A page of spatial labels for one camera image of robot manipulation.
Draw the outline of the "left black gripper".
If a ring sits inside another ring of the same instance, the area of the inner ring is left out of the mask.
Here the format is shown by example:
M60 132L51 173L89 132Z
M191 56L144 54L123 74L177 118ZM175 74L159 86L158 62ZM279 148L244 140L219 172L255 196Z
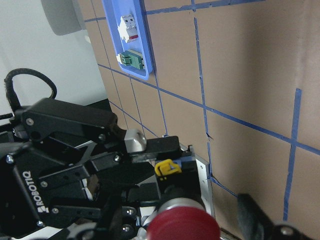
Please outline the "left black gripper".
M157 185L108 183L108 174L136 170L127 130L117 116L43 98L23 107L10 100L19 142L0 146L0 234L20 239L42 228L67 230L65 240L128 240L141 227L139 207L158 201Z

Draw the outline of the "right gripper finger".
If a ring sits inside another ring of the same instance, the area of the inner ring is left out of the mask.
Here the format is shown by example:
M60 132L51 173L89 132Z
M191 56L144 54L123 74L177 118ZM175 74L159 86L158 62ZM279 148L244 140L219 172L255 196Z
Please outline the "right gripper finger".
M245 240L309 240L286 223L275 224L247 193L237 196L237 221Z

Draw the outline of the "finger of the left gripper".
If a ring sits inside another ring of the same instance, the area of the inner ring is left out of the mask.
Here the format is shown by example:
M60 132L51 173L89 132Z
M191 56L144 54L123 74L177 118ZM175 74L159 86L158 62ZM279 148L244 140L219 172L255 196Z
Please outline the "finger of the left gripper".
M128 129L124 144L132 160L166 160L181 157L181 147L177 136L146 139L138 129Z

